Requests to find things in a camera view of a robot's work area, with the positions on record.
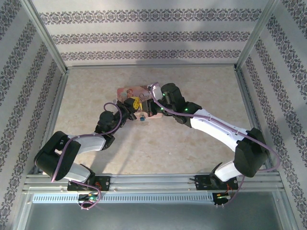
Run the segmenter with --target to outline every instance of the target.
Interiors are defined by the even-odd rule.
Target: yellow object
[[[141,107],[141,109],[142,109],[142,104],[140,103],[140,99],[138,97],[131,97],[131,98],[134,99],[133,108],[135,110],[138,110],[139,107]]]

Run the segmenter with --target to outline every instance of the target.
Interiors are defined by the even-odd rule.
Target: beige floor
[[[232,67],[73,69],[70,71],[55,131],[92,133],[103,105],[117,88],[175,83],[186,101],[195,102],[235,126],[250,129]],[[96,173],[210,172],[234,153],[206,133],[178,124],[172,117],[128,121],[104,151],[77,156]]]

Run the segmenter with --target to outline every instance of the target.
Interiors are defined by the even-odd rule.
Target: patterned wallpaper
[[[10,229],[61,72],[18,0],[0,0],[0,230]]]
[[[306,15],[305,1],[280,1],[242,68],[259,126],[282,160],[299,229],[307,229]]]
[[[67,66],[235,63],[267,0],[33,0]]]

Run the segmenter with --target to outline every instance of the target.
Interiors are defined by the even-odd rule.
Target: wall
[[[61,72],[18,0],[0,0],[0,230],[40,149]]]
[[[67,66],[235,64],[268,0],[33,0]]]
[[[267,142],[276,147],[299,229],[307,229],[307,1],[282,0],[242,73]]]

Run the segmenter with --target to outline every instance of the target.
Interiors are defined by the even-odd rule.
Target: robotic arm
[[[263,135],[259,130],[253,128],[247,131],[232,126],[212,116],[205,109],[202,109],[201,106],[192,102],[186,102],[179,88],[173,83],[168,83],[162,88],[154,85],[150,90],[156,101],[150,99],[140,105],[137,99],[128,98],[124,103],[117,102],[119,111],[115,114],[110,111],[104,111],[99,117],[93,134],[70,141],[62,162],[60,162],[55,180],[67,178],[90,185],[94,184],[94,172],[83,165],[73,163],[76,155],[92,150],[100,151],[107,149],[115,140],[113,134],[120,127],[123,127],[127,119],[136,119],[134,113],[139,106],[142,106],[142,110],[148,116],[163,113],[165,116],[174,117],[180,124],[208,133],[235,152],[233,161],[223,165],[221,165],[222,163],[218,164],[210,174],[210,181],[214,187],[218,187],[223,182],[241,174],[253,177],[268,158],[269,153],[265,148],[240,134],[243,133],[265,143]],[[206,116],[210,119],[195,117],[196,115]],[[232,127],[234,131],[229,131],[225,127]],[[62,151],[66,143],[74,137],[66,135],[61,131],[56,132],[36,155],[35,165],[53,177],[60,160],[60,155],[56,150]]]

